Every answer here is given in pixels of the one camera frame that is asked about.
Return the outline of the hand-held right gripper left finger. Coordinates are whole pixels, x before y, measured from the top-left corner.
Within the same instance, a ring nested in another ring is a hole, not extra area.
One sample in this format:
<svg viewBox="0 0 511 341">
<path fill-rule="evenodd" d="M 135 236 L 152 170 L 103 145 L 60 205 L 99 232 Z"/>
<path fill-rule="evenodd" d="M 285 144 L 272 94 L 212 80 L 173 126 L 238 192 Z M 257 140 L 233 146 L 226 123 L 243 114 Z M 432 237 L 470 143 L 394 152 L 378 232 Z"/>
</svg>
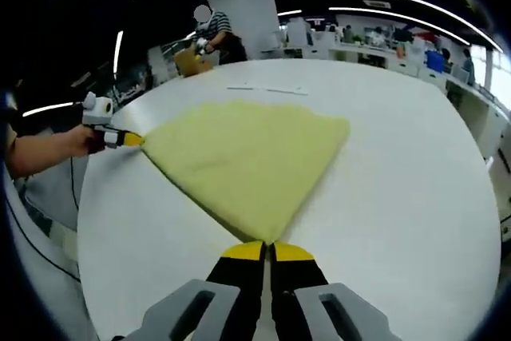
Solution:
<svg viewBox="0 0 511 341">
<path fill-rule="evenodd" d="M 251 340 L 261 313 L 266 245 L 230 247 L 204 280 L 153 304 L 141 326 L 116 340 Z"/>
</svg>

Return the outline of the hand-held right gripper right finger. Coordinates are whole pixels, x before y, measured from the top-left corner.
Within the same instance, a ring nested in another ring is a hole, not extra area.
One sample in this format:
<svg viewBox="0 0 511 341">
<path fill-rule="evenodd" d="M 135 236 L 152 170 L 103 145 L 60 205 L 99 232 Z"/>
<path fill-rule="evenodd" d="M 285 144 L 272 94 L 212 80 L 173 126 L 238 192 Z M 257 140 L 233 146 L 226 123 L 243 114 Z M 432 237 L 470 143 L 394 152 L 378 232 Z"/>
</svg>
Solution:
<svg viewBox="0 0 511 341">
<path fill-rule="evenodd" d="M 304 249 L 282 242 L 271 256 L 271 315 L 280 340 L 398 340 L 384 313 L 330 283 Z"/>
</svg>

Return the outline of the person's left hand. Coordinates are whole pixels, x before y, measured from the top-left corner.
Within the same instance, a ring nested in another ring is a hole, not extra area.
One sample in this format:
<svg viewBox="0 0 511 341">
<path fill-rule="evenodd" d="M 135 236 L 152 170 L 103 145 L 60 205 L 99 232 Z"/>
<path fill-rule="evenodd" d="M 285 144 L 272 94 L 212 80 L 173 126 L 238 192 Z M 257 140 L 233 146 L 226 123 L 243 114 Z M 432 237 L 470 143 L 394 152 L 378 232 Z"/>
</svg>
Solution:
<svg viewBox="0 0 511 341">
<path fill-rule="evenodd" d="M 93 150 L 95 132 L 90 127 L 77 125 L 65 133 L 66 148 L 70 157 L 84 157 Z"/>
</svg>

